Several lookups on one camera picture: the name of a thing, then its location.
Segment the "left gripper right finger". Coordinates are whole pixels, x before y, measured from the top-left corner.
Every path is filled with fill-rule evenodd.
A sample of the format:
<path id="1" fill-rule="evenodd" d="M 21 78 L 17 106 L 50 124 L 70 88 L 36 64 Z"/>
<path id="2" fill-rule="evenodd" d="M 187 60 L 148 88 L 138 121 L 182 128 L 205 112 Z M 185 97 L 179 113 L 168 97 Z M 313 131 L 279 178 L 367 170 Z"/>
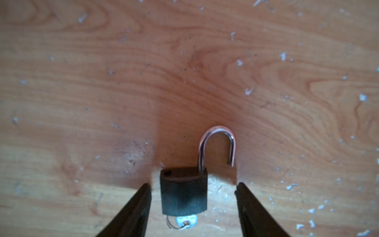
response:
<path id="1" fill-rule="evenodd" d="M 290 237 L 244 183 L 237 185 L 235 195 L 244 237 Z"/>

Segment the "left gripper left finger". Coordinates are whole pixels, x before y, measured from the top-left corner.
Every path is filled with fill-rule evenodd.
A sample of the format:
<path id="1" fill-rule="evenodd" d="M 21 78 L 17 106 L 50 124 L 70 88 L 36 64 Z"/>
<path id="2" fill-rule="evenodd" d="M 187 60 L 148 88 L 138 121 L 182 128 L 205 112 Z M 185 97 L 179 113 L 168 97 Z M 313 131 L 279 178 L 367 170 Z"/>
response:
<path id="1" fill-rule="evenodd" d="M 145 183 L 97 237 L 144 237 L 151 202 L 151 186 Z"/>

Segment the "black padlock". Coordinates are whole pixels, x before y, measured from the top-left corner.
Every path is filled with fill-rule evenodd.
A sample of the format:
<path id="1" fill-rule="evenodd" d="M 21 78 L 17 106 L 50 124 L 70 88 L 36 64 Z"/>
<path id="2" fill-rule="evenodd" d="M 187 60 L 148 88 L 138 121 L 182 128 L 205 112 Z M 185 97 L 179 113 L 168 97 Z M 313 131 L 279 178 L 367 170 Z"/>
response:
<path id="1" fill-rule="evenodd" d="M 234 166 L 236 139 L 226 126 L 208 129 L 200 139 L 198 164 L 194 167 L 165 168 L 160 172 L 162 214 L 166 216 L 189 216 L 207 210 L 208 171 L 205 168 L 205 151 L 209 138 L 223 133 L 230 140 L 228 165 Z"/>

